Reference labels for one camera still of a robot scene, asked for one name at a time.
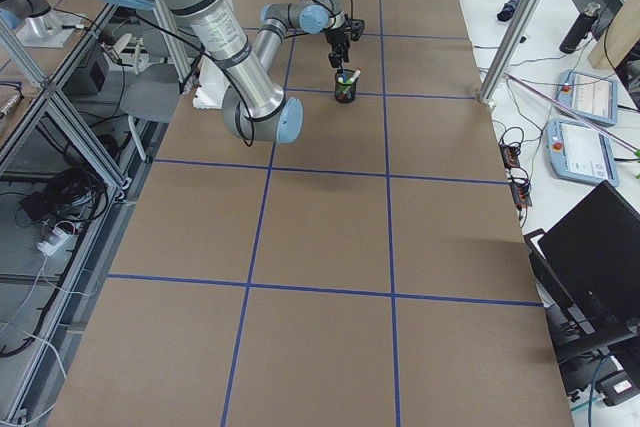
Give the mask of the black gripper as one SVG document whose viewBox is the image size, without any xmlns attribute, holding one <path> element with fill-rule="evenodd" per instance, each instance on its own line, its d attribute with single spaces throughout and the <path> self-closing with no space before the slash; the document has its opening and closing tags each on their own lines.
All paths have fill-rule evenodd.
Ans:
<svg viewBox="0 0 640 427">
<path fill-rule="evenodd" d="M 336 68 L 337 59 L 339 59 L 339 70 L 343 70 L 344 64 L 349 62 L 349 27 L 349 17 L 343 15 L 338 26 L 327 27 L 323 30 L 325 40 L 331 47 L 331 52 L 328 54 L 329 62 L 333 68 Z"/>
</svg>

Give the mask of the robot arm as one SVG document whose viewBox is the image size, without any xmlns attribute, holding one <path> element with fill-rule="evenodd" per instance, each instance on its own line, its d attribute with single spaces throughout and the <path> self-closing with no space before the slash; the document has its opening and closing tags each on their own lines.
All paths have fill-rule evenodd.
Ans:
<svg viewBox="0 0 640 427">
<path fill-rule="evenodd" d="M 156 0 L 103 0 L 121 7 L 150 10 Z M 342 0 L 307 0 L 267 5 L 262 26 L 250 40 L 233 12 L 230 0 L 163 0 L 171 13 L 186 21 L 199 38 L 200 51 L 229 80 L 223 100 L 225 125 L 245 142 L 292 143 L 303 125 L 303 106 L 272 82 L 268 70 L 288 31 L 325 35 L 333 68 L 349 60 L 349 47 L 364 31 L 364 23 L 344 10 Z"/>
<path fill-rule="evenodd" d="M 48 0 L 1 0 L 1 21 L 26 47 L 62 48 L 75 24 L 66 27 Z"/>
</svg>

